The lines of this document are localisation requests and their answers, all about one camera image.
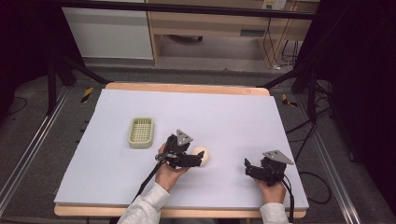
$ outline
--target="gray sleeve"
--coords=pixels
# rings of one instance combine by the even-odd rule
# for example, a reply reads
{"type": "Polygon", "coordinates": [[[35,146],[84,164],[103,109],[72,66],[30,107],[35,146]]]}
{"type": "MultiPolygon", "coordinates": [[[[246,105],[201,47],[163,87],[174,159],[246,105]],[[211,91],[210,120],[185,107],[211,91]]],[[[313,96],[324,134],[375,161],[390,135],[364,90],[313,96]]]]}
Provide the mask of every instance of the gray sleeve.
{"type": "Polygon", "coordinates": [[[267,203],[260,208],[262,222],[264,224],[287,224],[289,223],[282,203],[267,203]]]}
{"type": "Polygon", "coordinates": [[[139,195],[122,214],[119,224],[160,222],[161,208],[169,199],[170,194],[159,184],[154,183],[152,189],[145,195],[139,195]]]}

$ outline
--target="person's left hand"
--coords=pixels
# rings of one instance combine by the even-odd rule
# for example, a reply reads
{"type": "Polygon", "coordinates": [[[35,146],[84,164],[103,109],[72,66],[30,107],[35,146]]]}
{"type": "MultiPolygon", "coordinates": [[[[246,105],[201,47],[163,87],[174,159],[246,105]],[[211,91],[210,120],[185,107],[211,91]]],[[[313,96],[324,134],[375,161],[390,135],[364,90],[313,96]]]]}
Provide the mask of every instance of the person's left hand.
{"type": "MultiPolygon", "coordinates": [[[[161,148],[158,149],[158,152],[163,153],[164,150],[165,150],[165,144],[163,144],[161,148]]],[[[165,162],[160,167],[157,174],[155,175],[155,182],[161,185],[161,187],[163,187],[164,189],[166,189],[166,191],[169,192],[172,189],[172,187],[176,184],[178,178],[181,175],[185,174],[189,169],[190,167],[182,167],[179,169],[174,169],[171,166],[169,166],[167,162],[165,162]]]]}

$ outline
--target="cabinet door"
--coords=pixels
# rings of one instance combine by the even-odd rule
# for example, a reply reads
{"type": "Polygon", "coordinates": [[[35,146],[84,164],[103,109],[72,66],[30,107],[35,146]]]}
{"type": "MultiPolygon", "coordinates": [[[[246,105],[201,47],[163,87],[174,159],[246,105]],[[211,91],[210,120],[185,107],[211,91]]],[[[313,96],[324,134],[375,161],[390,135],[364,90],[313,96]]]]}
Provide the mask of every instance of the cabinet door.
{"type": "Polygon", "coordinates": [[[153,59],[146,12],[67,7],[63,10],[83,57],[153,59]]]}

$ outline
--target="gray floor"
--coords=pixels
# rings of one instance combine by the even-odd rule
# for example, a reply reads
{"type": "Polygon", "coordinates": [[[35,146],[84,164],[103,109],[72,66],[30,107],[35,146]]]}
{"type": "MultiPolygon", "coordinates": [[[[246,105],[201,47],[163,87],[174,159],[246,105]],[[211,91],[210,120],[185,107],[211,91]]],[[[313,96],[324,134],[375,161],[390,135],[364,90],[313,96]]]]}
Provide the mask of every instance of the gray floor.
{"type": "MultiPolygon", "coordinates": [[[[256,86],[288,71],[285,65],[280,70],[267,69],[262,62],[257,43],[251,39],[204,38],[195,39],[168,36],[164,40],[162,56],[157,66],[146,63],[117,64],[122,68],[109,67],[109,63],[90,61],[92,71],[98,75],[117,81],[193,83],[214,85],[256,86]]],[[[103,88],[89,78],[76,74],[78,83],[69,91],[61,113],[54,122],[35,158],[21,180],[13,197],[2,212],[1,218],[18,220],[20,223],[83,223],[84,218],[64,218],[53,214],[53,199],[67,164],[73,157],[81,130],[93,113],[95,102],[103,88]],[[80,103],[87,87],[94,87],[88,103],[80,103]]],[[[304,103],[298,107],[282,104],[282,93],[289,95],[287,81],[271,90],[282,118],[285,130],[304,122],[304,103]]],[[[21,111],[9,115],[0,126],[0,186],[7,183],[19,158],[39,128],[47,110],[47,86],[45,77],[22,84],[16,92],[14,105],[10,111],[21,111]]],[[[327,102],[320,101],[318,111],[326,108],[327,102]]],[[[308,127],[288,134],[290,141],[303,139],[308,127]]],[[[326,114],[318,120],[318,133],[344,182],[362,223],[396,223],[384,199],[361,164],[350,162],[347,146],[334,120],[326,114]]],[[[290,143],[293,153],[302,142],[290,143]]],[[[297,162],[299,171],[313,172],[329,181],[323,164],[318,157],[318,146],[310,138],[297,162]]],[[[322,201],[327,197],[325,186],[315,178],[302,176],[304,188],[310,197],[322,201]]],[[[92,219],[92,223],[106,223],[106,219],[92,219]]],[[[332,196],[327,204],[310,203],[306,217],[296,219],[296,223],[346,223],[339,202],[332,196]]]]}

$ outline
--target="aluminum floor strip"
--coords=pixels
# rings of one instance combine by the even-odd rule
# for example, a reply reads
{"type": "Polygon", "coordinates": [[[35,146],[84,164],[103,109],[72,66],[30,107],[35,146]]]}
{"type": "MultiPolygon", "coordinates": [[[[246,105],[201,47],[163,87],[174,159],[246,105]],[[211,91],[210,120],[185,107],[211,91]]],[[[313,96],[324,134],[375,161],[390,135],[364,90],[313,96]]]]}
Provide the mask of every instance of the aluminum floor strip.
{"type": "MultiPolygon", "coordinates": [[[[305,105],[304,100],[301,98],[300,95],[296,95],[296,99],[298,105],[305,105]]],[[[309,119],[308,114],[306,112],[306,108],[300,106],[303,111],[304,117],[306,120],[309,119]]],[[[341,180],[340,175],[338,174],[337,170],[335,169],[334,164],[332,163],[332,159],[320,137],[318,131],[315,131],[313,134],[313,138],[315,144],[317,145],[318,155],[320,161],[323,164],[323,168],[326,172],[327,177],[329,177],[330,185],[332,186],[332,191],[340,205],[341,211],[344,214],[346,219],[346,223],[348,224],[360,224],[361,219],[353,205],[353,202],[349,198],[349,194],[347,193],[347,189],[344,186],[343,181],[341,180]]]]}
{"type": "Polygon", "coordinates": [[[50,127],[58,117],[70,90],[70,87],[62,87],[61,92],[59,93],[59,97],[57,99],[57,106],[54,108],[53,112],[50,115],[44,118],[44,121],[35,133],[35,136],[30,142],[28,148],[26,148],[11,176],[8,178],[6,184],[0,190],[0,217],[6,210],[6,207],[10,202],[15,190],[21,183],[24,174],[32,163],[35,154],[40,149],[41,144],[43,143],[48,132],[50,131],[50,127]]]}

